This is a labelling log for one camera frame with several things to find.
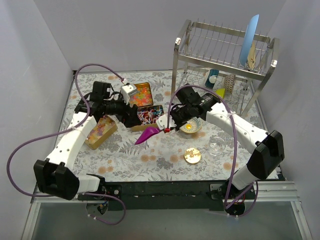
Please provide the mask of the gold tin with lollipops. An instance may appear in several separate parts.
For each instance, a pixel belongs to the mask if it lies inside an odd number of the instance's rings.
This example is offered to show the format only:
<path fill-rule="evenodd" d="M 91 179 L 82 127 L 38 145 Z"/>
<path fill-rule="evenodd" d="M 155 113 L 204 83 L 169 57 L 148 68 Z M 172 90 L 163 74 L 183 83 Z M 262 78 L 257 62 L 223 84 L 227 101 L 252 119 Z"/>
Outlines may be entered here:
<path fill-rule="evenodd" d="M 164 114 L 162 105 L 139 107 L 137 116 L 141 124 L 131 127 L 133 132 L 144 131 L 148 127 L 157 127 L 156 121 Z"/>

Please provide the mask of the magenta plastic scoop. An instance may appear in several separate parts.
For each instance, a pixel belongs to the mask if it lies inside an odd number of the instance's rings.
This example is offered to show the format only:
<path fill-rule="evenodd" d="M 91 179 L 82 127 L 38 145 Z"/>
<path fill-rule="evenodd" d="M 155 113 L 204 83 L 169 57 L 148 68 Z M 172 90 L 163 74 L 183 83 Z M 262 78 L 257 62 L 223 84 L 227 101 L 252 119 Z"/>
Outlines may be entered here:
<path fill-rule="evenodd" d="M 140 135 L 140 137 L 136 140 L 136 142 L 134 143 L 135 145 L 139 145 L 141 143 L 144 143 L 145 141 L 147 141 L 150 137 L 157 135 L 161 132 L 161 130 L 158 127 L 147 127 L 142 134 Z"/>

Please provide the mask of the clear glass jar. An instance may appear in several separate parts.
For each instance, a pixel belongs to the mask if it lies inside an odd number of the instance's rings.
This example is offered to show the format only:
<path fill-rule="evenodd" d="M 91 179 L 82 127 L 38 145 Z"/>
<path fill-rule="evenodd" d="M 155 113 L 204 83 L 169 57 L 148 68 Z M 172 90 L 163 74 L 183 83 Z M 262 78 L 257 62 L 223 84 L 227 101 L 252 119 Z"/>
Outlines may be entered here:
<path fill-rule="evenodd" d="M 225 148 L 225 141 L 218 136 L 211 138 L 208 142 L 208 152 L 212 156 L 221 155 L 224 152 Z"/>

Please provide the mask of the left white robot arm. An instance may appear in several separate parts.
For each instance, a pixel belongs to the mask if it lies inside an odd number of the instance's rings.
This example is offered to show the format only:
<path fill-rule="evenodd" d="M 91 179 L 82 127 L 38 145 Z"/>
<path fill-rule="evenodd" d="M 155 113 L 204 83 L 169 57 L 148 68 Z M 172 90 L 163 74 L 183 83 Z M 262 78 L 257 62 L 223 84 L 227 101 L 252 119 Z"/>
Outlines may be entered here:
<path fill-rule="evenodd" d="M 40 192 L 65 200 L 86 192 L 95 200 L 106 196 L 104 178 L 94 174 L 77 176 L 73 172 L 74 163 L 90 132 L 105 115 L 117 116 L 127 128 L 140 123 L 138 107 L 130 103 L 137 92 L 135 85 L 127 83 L 120 88 L 118 98 L 113 99 L 115 92 L 111 84 L 93 83 L 92 91 L 76 105 L 67 132 L 57 146 L 33 166 Z"/>

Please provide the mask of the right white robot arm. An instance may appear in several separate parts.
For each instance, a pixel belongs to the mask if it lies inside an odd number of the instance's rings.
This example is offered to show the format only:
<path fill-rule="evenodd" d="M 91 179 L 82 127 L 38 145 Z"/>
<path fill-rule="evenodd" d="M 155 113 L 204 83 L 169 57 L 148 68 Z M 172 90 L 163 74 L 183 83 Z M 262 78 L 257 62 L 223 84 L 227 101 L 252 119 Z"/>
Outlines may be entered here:
<path fill-rule="evenodd" d="M 226 101 L 215 92 L 205 88 L 200 96 L 195 92 L 196 85 L 186 84 L 178 88 L 173 97 L 182 104 L 179 108 L 168 109 L 165 131 L 178 129 L 188 120 L 196 117 L 213 124 L 234 140 L 234 158 L 237 158 L 238 145 L 250 154 L 248 162 L 239 170 L 232 170 L 225 182 L 226 198 L 237 199 L 245 188 L 257 180 L 266 180 L 284 160 L 284 142 L 280 132 L 267 132 L 233 113 Z"/>

